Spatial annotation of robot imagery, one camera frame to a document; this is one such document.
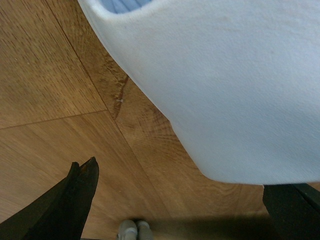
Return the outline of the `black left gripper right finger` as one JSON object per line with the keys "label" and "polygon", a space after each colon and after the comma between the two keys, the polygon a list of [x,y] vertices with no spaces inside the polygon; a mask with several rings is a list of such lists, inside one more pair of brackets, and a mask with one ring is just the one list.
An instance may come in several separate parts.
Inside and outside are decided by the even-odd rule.
{"label": "black left gripper right finger", "polygon": [[309,184],[265,185],[262,197],[283,240],[320,238],[320,191]]}

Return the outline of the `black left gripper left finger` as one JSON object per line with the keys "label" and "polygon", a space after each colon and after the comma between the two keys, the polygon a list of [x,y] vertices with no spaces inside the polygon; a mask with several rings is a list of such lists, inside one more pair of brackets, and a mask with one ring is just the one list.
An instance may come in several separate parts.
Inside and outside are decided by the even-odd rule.
{"label": "black left gripper left finger", "polygon": [[67,176],[0,224],[2,240],[79,240],[99,179],[95,157],[71,164]]}

